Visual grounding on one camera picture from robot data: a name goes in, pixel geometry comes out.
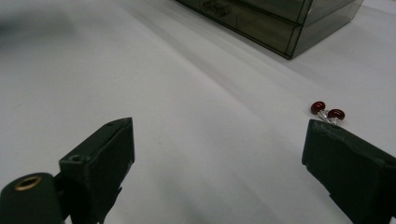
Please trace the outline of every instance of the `plastic drawer unit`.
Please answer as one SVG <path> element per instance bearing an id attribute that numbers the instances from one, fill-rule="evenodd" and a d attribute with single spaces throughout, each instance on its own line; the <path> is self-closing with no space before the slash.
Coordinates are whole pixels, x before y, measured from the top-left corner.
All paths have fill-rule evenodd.
<path id="1" fill-rule="evenodd" d="M 177 0 L 292 59 L 349 23 L 363 0 Z"/>

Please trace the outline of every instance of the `screw hole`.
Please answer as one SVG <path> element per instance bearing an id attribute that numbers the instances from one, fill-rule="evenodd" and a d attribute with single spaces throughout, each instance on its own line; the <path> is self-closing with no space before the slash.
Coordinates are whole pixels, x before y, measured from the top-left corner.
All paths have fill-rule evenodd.
<path id="1" fill-rule="evenodd" d="M 74 155 L 69 158 L 70 161 L 84 161 L 84 157 L 80 155 Z"/>
<path id="2" fill-rule="evenodd" d="M 17 185 L 15 185 L 15 190 L 23 191 L 23 190 L 27 190 L 27 189 L 32 189 L 35 186 L 37 186 L 38 183 L 40 183 L 40 181 L 41 181 L 40 176 L 30 176 L 30 177 L 24 178 Z"/>

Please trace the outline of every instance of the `small red object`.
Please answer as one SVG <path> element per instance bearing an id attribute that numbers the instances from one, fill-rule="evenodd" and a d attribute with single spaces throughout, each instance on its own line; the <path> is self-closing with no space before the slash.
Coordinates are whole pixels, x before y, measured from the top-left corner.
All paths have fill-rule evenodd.
<path id="1" fill-rule="evenodd" d="M 333 109 L 333 110 L 329 111 L 329 113 L 327 114 L 327 117 L 329 119 L 338 118 L 340 120 L 343 120 L 346 117 L 346 114 L 344 113 L 344 111 L 342 111 L 340 109 Z"/>
<path id="2" fill-rule="evenodd" d="M 326 105 L 323 102 L 321 101 L 314 102 L 311 105 L 311 113 L 316 115 L 320 110 L 324 110 L 325 108 Z"/>

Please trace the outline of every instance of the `white table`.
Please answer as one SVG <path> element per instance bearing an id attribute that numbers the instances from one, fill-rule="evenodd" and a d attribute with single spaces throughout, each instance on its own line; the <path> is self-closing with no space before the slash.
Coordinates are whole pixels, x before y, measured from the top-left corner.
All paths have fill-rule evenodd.
<path id="1" fill-rule="evenodd" d="M 394 1 L 292 61 L 172 0 L 24 2 L 0 10 L 1 189 L 133 117 L 106 223 L 351 223 L 301 164 L 309 106 L 396 156 Z"/>

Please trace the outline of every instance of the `red bead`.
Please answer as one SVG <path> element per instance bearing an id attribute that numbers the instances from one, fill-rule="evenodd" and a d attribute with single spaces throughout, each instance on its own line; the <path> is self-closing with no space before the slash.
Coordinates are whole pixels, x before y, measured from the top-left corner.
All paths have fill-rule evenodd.
<path id="1" fill-rule="evenodd" d="M 326 105 L 323 102 L 321 101 L 314 102 L 311 105 L 311 113 L 316 115 L 320 110 L 324 110 L 324 108 L 326 108 Z"/>
<path id="2" fill-rule="evenodd" d="M 344 113 L 344 111 L 342 111 L 340 109 L 333 109 L 333 110 L 329 111 L 329 113 L 327 114 L 327 117 L 329 119 L 338 118 L 340 120 L 343 120 L 346 117 L 346 114 Z"/>

